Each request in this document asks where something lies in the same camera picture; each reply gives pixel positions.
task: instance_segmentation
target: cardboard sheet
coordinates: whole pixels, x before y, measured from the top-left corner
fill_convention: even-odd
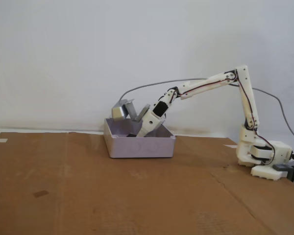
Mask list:
[[[252,177],[229,139],[110,159],[101,135],[1,133],[0,235],[294,235],[294,184]]]

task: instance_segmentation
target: open box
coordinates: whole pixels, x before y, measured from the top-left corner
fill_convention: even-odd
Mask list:
[[[126,137],[137,134],[142,122],[131,119],[104,120],[104,139],[111,158],[170,158],[173,156],[175,136],[163,125],[145,137]]]

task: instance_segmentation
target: white wall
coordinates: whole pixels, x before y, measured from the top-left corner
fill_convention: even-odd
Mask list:
[[[294,0],[0,0],[1,127],[101,130],[128,89],[242,64],[294,128]],[[140,109],[174,85],[125,98]],[[255,96],[260,133],[294,147],[276,100]],[[243,121],[223,87],[177,100],[166,125],[237,140]]]

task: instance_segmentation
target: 3d printed robot arm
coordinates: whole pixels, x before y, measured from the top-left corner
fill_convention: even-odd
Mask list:
[[[180,97],[187,99],[195,94],[238,82],[242,97],[245,124],[241,125],[236,154],[239,164],[254,166],[251,174],[277,180],[286,177],[286,171],[273,169],[273,165],[286,164],[292,149],[280,141],[267,141],[258,134],[259,118],[247,66],[212,76],[204,81],[188,81],[169,89],[142,117],[143,124],[137,137],[157,129],[165,120],[172,102]]]

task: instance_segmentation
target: gray cable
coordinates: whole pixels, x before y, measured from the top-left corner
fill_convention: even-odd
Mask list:
[[[125,92],[121,98],[119,99],[119,101],[129,92],[132,92],[134,90],[143,88],[143,87],[150,87],[150,86],[154,86],[154,85],[159,85],[159,84],[164,84],[164,83],[169,83],[169,82],[181,82],[181,81],[191,81],[191,80],[206,80],[207,78],[189,78],[189,79],[178,79],[178,80],[170,80],[170,81],[165,81],[165,82],[156,82],[156,83],[151,83],[151,84],[147,84],[147,85],[143,85],[143,86],[139,86],[136,88],[133,88],[131,90],[128,90],[127,92]]]
[[[238,86],[239,86],[239,85],[235,85],[235,84],[229,84],[229,85],[230,85],[230,86],[233,86],[233,87],[238,87]],[[280,104],[280,107],[281,107],[281,111],[282,111],[282,115],[283,115],[284,121],[285,121],[286,125],[288,126],[290,132],[291,132],[291,133],[293,134],[293,136],[294,136],[294,132],[293,132],[292,128],[290,127],[290,125],[289,125],[289,123],[288,123],[288,120],[286,119],[286,116],[285,116],[285,113],[284,113],[284,109],[283,109],[283,106],[282,106],[282,103],[281,103],[280,99],[279,99],[278,97],[276,97],[275,95],[270,94],[270,93],[268,93],[268,92],[265,92],[265,91],[263,91],[263,90],[261,90],[261,89],[253,88],[253,90],[256,90],[256,91],[259,91],[259,92],[263,92],[263,93],[265,93],[265,94],[268,94],[268,95],[272,96],[273,98],[276,98],[276,99],[279,101],[279,104]]]

